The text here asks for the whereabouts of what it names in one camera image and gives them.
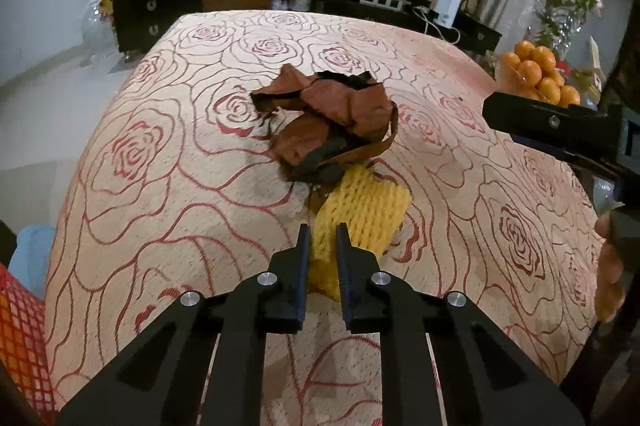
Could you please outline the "person right hand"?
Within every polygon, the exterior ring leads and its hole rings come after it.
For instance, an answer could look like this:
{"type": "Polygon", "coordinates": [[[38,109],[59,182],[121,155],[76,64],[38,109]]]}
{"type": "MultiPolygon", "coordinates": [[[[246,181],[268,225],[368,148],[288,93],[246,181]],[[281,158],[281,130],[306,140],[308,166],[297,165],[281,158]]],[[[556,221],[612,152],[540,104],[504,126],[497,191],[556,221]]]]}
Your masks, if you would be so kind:
{"type": "Polygon", "coordinates": [[[602,215],[594,231],[604,240],[599,260],[597,275],[597,292],[594,300],[597,317],[604,323],[611,322],[625,302],[626,291],[622,279],[624,266],[614,244],[611,241],[611,214],[602,215]]]}

